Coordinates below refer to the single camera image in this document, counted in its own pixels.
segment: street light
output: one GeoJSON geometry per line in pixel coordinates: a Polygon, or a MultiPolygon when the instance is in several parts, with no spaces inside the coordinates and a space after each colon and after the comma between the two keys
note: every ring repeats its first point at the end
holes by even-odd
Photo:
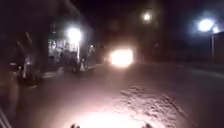
{"type": "Polygon", "coordinates": [[[152,13],[149,11],[144,12],[141,17],[143,22],[150,22],[152,20],[152,13]]]}
{"type": "Polygon", "coordinates": [[[212,38],[212,60],[215,56],[215,47],[214,47],[214,34],[217,34],[220,32],[217,23],[215,20],[211,18],[203,19],[198,24],[198,30],[201,32],[211,32],[211,38],[212,38]]]}
{"type": "Polygon", "coordinates": [[[82,40],[82,32],[79,28],[71,27],[67,30],[67,37],[72,45],[79,45],[82,40]]]}
{"type": "Polygon", "coordinates": [[[70,49],[73,50],[74,48],[77,51],[77,59],[79,61],[79,55],[80,55],[80,43],[82,41],[83,35],[79,28],[77,27],[70,27],[67,30],[67,38],[69,40],[70,49]]]}
{"type": "Polygon", "coordinates": [[[202,32],[208,32],[213,28],[214,24],[215,22],[212,19],[203,19],[199,22],[198,29],[202,32]]]}

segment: bright light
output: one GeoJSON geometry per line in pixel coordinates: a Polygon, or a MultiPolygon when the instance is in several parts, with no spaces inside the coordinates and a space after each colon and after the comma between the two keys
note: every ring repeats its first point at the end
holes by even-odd
{"type": "Polygon", "coordinates": [[[150,13],[145,13],[144,15],[143,15],[143,20],[144,21],[150,21],[151,20],[151,14],[150,13]]]}
{"type": "Polygon", "coordinates": [[[77,124],[81,128],[141,128],[143,125],[130,117],[118,113],[90,113],[77,124]]]}
{"type": "Polygon", "coordinates": [[[130,49],[118,49],[110,54],[110,62],[116,67],[128,67],[133,62],[133,52],[130,49]]]}
{"type": "Polygon", "coordinates": [[[69,28],[67,31],[67,37],[71,44],[78,45],[82,40],[82,32],[78,28],[69,28]]]}
{"type": "Polygon", "coordinates": [[[215,26],[215,27],[212,29],[212,31],[213,31],[213,33],[219,33],[219,32],[220,32],[218,26],[215,26]]]}
{"type": "Polygon", "coordinates": [[[212,29],[214,24],[215,22],[212,19],[203,19],[199,22],[198,29],[202,32],[208,32],[212,29]]]}

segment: street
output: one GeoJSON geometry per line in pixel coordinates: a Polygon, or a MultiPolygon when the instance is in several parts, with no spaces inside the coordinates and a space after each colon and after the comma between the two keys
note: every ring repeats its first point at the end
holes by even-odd
{"type": "Polygon", "coordinates": [[[223,127],[224,79],[183,65],[97,65],[22,88],[19,128],[223,127]]]}

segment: headlight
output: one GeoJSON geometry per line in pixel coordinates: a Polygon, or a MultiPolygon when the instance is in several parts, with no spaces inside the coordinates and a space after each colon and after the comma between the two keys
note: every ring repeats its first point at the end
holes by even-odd
{"type": "Polygon", "coordinates": [[[117,49],[110,54],[110,62],[116,67],[128,67],[133,63],[133,52],[130,49],[117,49]]]}

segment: road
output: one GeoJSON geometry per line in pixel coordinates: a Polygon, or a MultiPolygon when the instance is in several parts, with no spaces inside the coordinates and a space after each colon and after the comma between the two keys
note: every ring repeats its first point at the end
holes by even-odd
{"type": "Polygon", "coordinates": [[[224,127],[224,77],[175,64],[99,65],[21,90],[16,127],[224,127]]]}

